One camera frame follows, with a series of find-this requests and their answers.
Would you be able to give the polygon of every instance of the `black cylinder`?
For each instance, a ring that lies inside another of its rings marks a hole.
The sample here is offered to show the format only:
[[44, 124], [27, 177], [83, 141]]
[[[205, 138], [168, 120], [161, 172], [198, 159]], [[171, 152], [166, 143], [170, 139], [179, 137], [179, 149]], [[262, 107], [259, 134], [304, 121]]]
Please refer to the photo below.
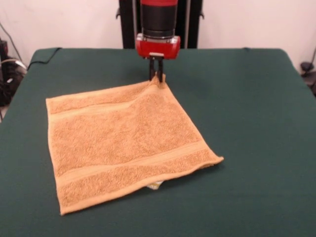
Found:
[[174, 37], [177, 19], [177, 5], [151, 6], [141, 4], [142, 33], [153, 39]]

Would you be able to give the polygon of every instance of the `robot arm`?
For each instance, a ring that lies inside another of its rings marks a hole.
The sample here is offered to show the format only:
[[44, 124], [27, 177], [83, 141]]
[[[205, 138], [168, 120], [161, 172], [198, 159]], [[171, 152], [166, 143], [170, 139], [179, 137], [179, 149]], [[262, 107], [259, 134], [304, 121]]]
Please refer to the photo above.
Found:
[[178, 0], [141, 0], [142, 33], [136, 38], [138, 54], [150, 60], [151, 80], [155, 76], [154, 61], [158, 60], [157, 77], [162, 82], [163, 59], [175, 59], [180, 50], [180, 37], [175, 36]]

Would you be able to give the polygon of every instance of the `black cable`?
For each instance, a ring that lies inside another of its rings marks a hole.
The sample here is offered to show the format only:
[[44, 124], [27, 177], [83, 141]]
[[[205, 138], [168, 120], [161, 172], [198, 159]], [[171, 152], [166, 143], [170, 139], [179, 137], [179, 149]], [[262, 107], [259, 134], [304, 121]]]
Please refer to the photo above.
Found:
[[315, 60], [315, 56], [316, 56], [316, 47], [315, 47], [315, 50], [314, 50], [314, 54], [313, 54], [313, 57], [312, 57], [312, 60], [311, 60], [310, 67], [308, 68], [307, 72], [309, 72], [312, 69], [313, 62]]
[[31, 65], [34, 63], [41, 63], [41, 64], [47, 64], [49, 61], [55, 56], [55, 54], [62, 48], [56, 48], [53, 54], [46, 60], [46, 61], [33, 61], [29, 64], [27, 71], [30, 69]]
[[9, 37], [9, 39], [10, 39], [12, 45], [13, 45], [14, 50], [16, 51], [16, 53], [17, 53], [17, 55], [18, 55], [20, 61], [22, 62], [22, 58], [21, 58], [21, 56], [20, 56], [20, 53], [19, 53], [19, 51], [17, 50], [17, 48], [15, 47], [15, 44], [14, 44], [14, 42], [13, 42], [13, 39], [12, 39], [11, 35], [5, 30], [5, 28], [3, 27], [3, 25], [1, 24], [1, 22], [0, 22], [0, 27], [3, 29], [3, 31], [5, 32], [5, 34]]

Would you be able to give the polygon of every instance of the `orange towel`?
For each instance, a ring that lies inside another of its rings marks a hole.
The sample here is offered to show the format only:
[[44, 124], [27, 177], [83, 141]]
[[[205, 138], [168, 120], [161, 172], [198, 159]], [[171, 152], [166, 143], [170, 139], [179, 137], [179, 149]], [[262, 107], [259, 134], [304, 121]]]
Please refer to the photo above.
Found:
[[49, 98], [46, 105], [62, 215], [223, 160], [157, 78]]

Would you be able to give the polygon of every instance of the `green tablecloth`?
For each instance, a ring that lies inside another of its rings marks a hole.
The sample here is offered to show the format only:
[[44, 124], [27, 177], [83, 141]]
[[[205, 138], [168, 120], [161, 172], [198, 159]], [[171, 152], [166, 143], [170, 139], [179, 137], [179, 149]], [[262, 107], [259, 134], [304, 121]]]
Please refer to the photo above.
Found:
[[316, 235], [316, 101], [283, 51], [183, 50], [165, 62], [224, 162], [63, 217], [45, 98], [146, 80], [148, 62], [107, 49], [45, 49], [33, 62], [0, 124], [1, 237]]

